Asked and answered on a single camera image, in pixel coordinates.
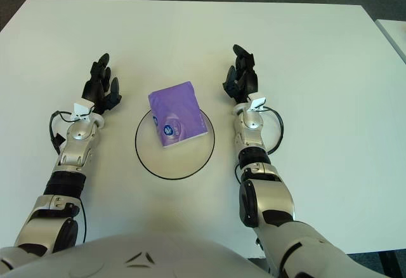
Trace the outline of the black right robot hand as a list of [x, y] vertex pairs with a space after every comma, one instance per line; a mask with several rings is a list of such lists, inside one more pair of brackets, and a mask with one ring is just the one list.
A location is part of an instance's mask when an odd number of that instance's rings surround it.
[[233, 45], [233, 52], [236, 55], [235, 65], [231, 65], [228, 69], [223, 89], [236, 103], [244, 103], [248, 95], [258, 92], [254, 55], [238, 44]]

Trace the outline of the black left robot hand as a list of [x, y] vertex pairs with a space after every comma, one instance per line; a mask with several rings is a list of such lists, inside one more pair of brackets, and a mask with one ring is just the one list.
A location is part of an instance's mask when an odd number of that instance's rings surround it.
[[103, 115], [106, 110], [112, 110], [121, 102], [119, 80], [112, 78], [108, 66], [110, 56], [105, 53], [97, 62], [93, 62], [90, 70], [90, 80], [84, 86], [82, 98], [93, 102], [93, 112]]

